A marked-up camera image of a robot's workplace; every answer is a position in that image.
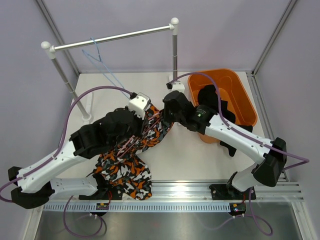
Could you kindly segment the pink wire hanger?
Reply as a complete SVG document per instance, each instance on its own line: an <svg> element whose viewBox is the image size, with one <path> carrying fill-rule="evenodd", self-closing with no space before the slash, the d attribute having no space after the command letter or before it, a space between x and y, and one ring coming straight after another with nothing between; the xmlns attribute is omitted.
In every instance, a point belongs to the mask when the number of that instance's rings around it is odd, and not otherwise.
<svg viewBox="0 0 320 240"><path fill-rule="evenodd" d="M151 125L149 128L147 129L143 129L142 130L142 134L141 136L132 136L124 145L123 147L119 150L119 152L117 153L117 157L118 158L122 158L123 155L126 154L126 152L135 145L135 142L138 139L142 139L145 137L145 135L147 135L148 131L151 130L160 120L161 120L161 114L162 111L159 111L158 113L154 114L153 116L148 118L148 121L152 120L152 119L156 119L155 122L153 123L153 125Z"/></svg>

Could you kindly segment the orange camouflage shorts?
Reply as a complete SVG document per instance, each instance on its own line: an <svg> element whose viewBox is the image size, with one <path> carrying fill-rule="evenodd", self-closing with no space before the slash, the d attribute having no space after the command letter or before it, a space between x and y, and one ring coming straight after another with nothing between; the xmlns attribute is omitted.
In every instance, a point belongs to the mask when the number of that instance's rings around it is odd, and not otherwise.
<svg viewBox="0 0 320 240"><path fill-rule="evenodd" d="M147 124L144 129L149 128L156 119L148 121L148 118L158 113L159 110L153 104L146 110ZM94 177L101 177L108 186L129 195L135 200L146 200L152 197L152 174L148 165L138 157L138 154L148 151L150 148L160 144L172 129L173 124L166 122L161 113L161 120L147 132L145 137L137 139L122 158L117 153L130 139L113 147L103 153L97 159L95 169L92 171Z"/></svg>

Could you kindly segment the blue wire hanger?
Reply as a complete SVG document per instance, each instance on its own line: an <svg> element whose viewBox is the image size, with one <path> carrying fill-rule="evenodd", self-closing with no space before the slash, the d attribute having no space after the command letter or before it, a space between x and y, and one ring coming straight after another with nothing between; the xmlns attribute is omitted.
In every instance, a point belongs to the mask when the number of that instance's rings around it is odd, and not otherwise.
<svg viewBox="0 0 320 240"><path fill-rule="evenodd" d="M96 40L93 37L91 37L90 40L93 41L93 44L96 49L96 55L92 55L86 50L82 49L81 51L83 55L95 67L95 69L98 70L98 72L102 74L114 87L120 87L122 89L125 89L125 86L121 83L121 81L113 74L113 72L104 63Z"/></svg>

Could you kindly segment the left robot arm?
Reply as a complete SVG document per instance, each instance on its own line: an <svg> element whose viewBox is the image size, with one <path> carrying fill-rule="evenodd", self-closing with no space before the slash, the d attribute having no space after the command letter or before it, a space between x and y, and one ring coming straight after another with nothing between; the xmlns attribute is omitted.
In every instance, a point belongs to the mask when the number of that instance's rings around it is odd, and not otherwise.
<svg viewBox="0 0 320 240"><path fill-rule="evenodd" d="M117 108L91 124L83 125L71 134L69 140L57 152L26 168L12 167L9 179L15 181L11 200L25 208L34 209L49 200L79 196L82 200L100 200L109 186L103 177L91 175L83 178L58 178L57 176L74 165L107 153L116 145L132 136L142 134L146 124L145 111Z"/></svg>

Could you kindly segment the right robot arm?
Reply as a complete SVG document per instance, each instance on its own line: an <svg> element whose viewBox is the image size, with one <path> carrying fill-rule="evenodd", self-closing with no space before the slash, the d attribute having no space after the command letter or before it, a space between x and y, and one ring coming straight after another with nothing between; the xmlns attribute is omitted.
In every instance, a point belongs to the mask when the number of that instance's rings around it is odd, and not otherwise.
<svg viewBox="0 0 320 240"><path fill-rule="evenodd" d="M224 119L223 115L206 105L193 106L187 97L175 90L162 100L166 122L179 123L191 132L216 138L224 146L241 151L253 160L253 165L233 173L224 187L215 191L223 197L241 200L256 185L275 187L287 162L286 142L281 138L270 140L253 134Z"/></svg>

